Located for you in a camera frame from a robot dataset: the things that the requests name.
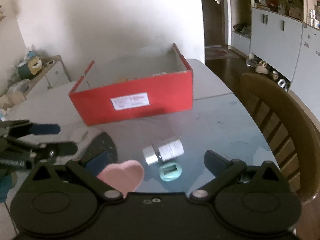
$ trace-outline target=gray table surface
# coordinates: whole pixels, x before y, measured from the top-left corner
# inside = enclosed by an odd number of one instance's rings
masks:
[[[213,150],[228,160],[241,159],[248,165],[264,160],[276,162],[263,135],[244,106],[233,94],[194,100],[193,109],[173,114],[125,120],[96,126],[107,132],[118,150],[118,160],[142,163],[145,177],[138,192],[190,193],[214,176],[204,166],[204,153]],[[184,154],[176,161],[181,176],[171,182],[159,177],[159,164],[148,166],[142,149],[177,137]]]
[[[194,70],[195,99],[193,109],[189,111],[86,127],[68,97],[68,92],[74,85],[72,82],[15,106],[8,119],[58,123],[61,126],[60,134],[28,136],[25,140],[73,140],[79,143],[77,154],[104,130],[116,144],[119,162],[134,159],[142,163],[145,177],[136,190],[138,192],[176,191],[189,195],[214,179],[204,166],[204,153],[207,150],[213,150],[228,160],[241,159],[248,165],[261,165],[265,160],[276,163],[259,128],[236,96],[200,61],[190,59],[188,62]],[[88,136],[82,140],[84,133],[88,133]],[[183,144],[185,153],[176,158],[183,171],[177,180],[164,182],[159,177],[159,165],[148,166],[142,149],[171,137],[179,138]],[[66,161],[66,158],[62,158],[58,160],[58,164]],[[28,172],[20,171],[17,175],[17,185],[9,191],[7,197],[9,206]],[[7,227],[12,226],[4,211],[5,208],[0,210],[0,217],[3,218],[0,222],[6,222]]]

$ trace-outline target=white label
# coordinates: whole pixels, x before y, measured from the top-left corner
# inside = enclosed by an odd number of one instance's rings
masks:
[[[180,140],[162,145],[159,147],[159,153],[163,161],[170,160],[184,153],[183,146]]]
[[[147,93],[134,94],[119,98],[111,98],[111,102],[117,111],[150,105]]]

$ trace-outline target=jar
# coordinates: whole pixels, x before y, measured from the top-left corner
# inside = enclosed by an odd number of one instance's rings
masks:
[[[158,162],[166,162],[184,154],[182,143],[179,139],[169,139],[145,147],[144,158],[148,165]]]

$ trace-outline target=cabinet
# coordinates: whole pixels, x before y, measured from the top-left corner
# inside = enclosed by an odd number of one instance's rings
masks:
[[[298,61],[302,22],[252,8],[250,51],[290,81]]]
[[[250,38],[233,31],[231,33],[231,46],[249,56]]]
[[[57,55],[48,61],[51,60],[54,61],[54,63],[44,67],[44,69],[34,79],[31,80],[30,88],[24,93],[24,96],[27,99],[39,94],[43,94],[54,87],[65,85],[70,82],[61,57]]]
[[[290,90],[320,120],[320,31],[307,26],[302,31],[299,60]]]
[[[250,52],[262,59],[264,58],[266,39],[270,34],[268,31],[269,14],[267,11],[252,8]]]

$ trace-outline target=red box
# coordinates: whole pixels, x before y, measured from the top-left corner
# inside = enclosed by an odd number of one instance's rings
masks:
[[[104,68],[92,61],[69,97],[88,126],[189,110],[193,71],[175,44],[147,47]]]

